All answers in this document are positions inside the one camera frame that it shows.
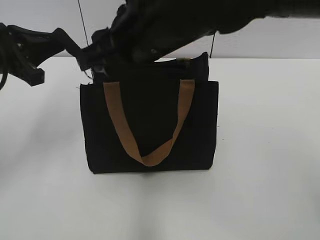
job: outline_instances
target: white surface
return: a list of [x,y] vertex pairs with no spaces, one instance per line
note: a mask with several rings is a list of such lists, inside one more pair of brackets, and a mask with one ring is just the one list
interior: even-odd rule
[[212,59],[209,171],[93,175],[72,58],[0,92],[1,240],[320,239],[320,60]]

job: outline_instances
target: wire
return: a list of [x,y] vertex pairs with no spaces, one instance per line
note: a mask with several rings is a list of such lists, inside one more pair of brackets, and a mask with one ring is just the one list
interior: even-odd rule
[[211,45],[211,51],[210,51],[210,58],[211,59],[212,59],[212,53],[214,51],[215,36],[216,36],[216,33],[213,34],[213,38],[212,38],[212,45]]
[[84,34],[85,34],[86,44],[87,44],[88,47],[89,47],[88,35],[87,35],[86,26],[85,26],[84,15],[82,14],[82,9],[81,9],[81,5],[80,5],[80,0],[78,0],[78,5],[79,5],[79,9],[80,9],[82,26],[83,26],[83,30],[84,30]]
[[[78,5],[79,5],[79,10],[80,10],[80,15],[81,15],[81,20],[82,20],[82,26],[83,26],[83,31],[84,31],[84,35],[85,35],[86,45],[89,47],[88,35],[87,35],[86,26],[85,26],[84,15],[82,13],[81,5],[80,5],[80,0],[78,0]],[[91,76],[89,76],[86,71],[84,71],[84,74],[89,79],[91,79],[91,80],[94,79],[94,71],[92,69],[91,69]]]
[[0,46],[0,56],[2,59],[2,64],[3,64],[3,70],[2,70],[2,79],[0,81],[0,90],[5,86],[8,78],[8,64],[7,64],[7,58],[5,51],[3,48]]

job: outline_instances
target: black tote bag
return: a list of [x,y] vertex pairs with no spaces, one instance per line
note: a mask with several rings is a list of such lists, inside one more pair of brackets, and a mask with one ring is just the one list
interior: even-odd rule
[[216,149],[217,82],[208,55],[113,66],[80,86],[88,166],[95,174],[207,170]]

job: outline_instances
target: brown strap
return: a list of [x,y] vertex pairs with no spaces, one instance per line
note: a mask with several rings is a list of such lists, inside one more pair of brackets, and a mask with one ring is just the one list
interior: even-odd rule
[[181,128],[185,122],[185,119],[189,113],[195,91],[195,81],[180,80],[177,108],[178,121],[172,139],[165,142],[163,145],[158,147],[149,155],[143,157],[140,155],[137,142],[133,133],[130,130],[130,127],[126,119],[126,115],[121,100],[120,83],[105,82],[103,83],[103,87],[106,105],[109,110],[109,115],[126,153],[130,157],[147,167],[153,167],[160,164],[171,152],[171,149],[175,144],[177,137],[181,131]]

